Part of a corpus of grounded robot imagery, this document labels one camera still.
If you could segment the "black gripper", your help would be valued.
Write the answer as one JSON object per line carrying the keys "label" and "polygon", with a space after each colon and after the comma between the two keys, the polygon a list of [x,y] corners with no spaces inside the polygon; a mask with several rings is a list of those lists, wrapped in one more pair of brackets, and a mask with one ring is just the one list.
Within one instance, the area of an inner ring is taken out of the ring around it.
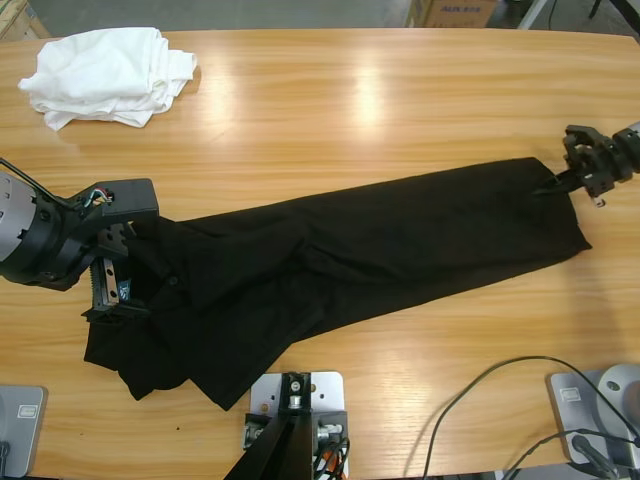
{"label": "black gripper", "polygon": [[532,194],[568,194],[583,188],[595,206],[605,206],[605,193],[639,173],[639,130],[622,129],[608,137],[596,129],[567,129],[566,163],[569,170],[543,182]]}
{"label": "black gripper", "polygon": [[[1,276],[26,286],[66,291],[82,273],[104,271],[103,262],[115,263],[128,255],[127,241],[135,237],[129,223],[121,223],[114,200],[80,198],[70,208],[45,198],[33,198],[30,224],[15,235],[17,247],[1,261]],[[147,318],[150,310],[140,302],[95,303],[82,316],[91,324],[121,324]]]}

